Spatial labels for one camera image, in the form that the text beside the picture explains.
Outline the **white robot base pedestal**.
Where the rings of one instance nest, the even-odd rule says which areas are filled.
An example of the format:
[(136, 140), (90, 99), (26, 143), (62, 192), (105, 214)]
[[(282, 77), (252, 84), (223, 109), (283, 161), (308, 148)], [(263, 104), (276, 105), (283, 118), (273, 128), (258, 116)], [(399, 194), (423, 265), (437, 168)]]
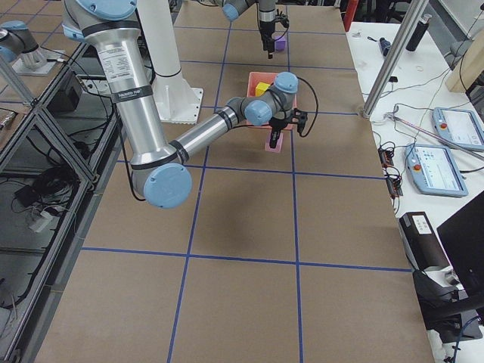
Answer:
[(203, 89), (190, 87), (183, 76), (169, 3), (140, 0), (137, 11), (154, 69), (152, 89), (161, 120), (195, 124)]

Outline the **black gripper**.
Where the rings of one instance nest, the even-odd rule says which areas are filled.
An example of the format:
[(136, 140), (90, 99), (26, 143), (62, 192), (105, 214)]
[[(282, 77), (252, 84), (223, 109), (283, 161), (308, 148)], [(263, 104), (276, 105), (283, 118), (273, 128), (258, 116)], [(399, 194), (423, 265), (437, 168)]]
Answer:
[(280, 149), (279, 139), (281, 136), (281, 130), (291, 129), (294, 124), (294, 118), (292, 113), (285, 114), (281, 117), (273, 116), (269, 120), (269, 126), (272, 128), (268, 146), (270, 149)]
[(263, 51), (267, 51), (268, 59), (273, 58), (274, 53), (274, 39), (272, 38), (273, 33), (275, 32), (275, 21), (259, 21), (259, 32), (262, 41), (262, 49)]

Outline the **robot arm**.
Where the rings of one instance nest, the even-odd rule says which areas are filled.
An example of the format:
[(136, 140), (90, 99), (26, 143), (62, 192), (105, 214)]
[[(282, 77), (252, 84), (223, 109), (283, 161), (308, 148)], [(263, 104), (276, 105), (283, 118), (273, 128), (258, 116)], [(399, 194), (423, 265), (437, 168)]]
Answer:
[(275, 52), (276, 1), (274, 0), (233, 0), (226, 1), (222, 6), (222, 12), (228, 21), (233, 22), (245, 11), (256, 5), (257, 25), (261, 36), (263, 50), (267, 52), (268, 59), (273, 58)]
[(299, 80), (279, 73), (258, 97), (232, 98), (221, 110), (168, 141), (162, 116), (197, 106), (184, 80), (165, 1), (66, 1), (65, 35), (93, 46), (133, 156), (133, 188), (151, 205), (174, 208), (192, 188), (185, 163), (242, 121), (282, 129), (294, 115)]

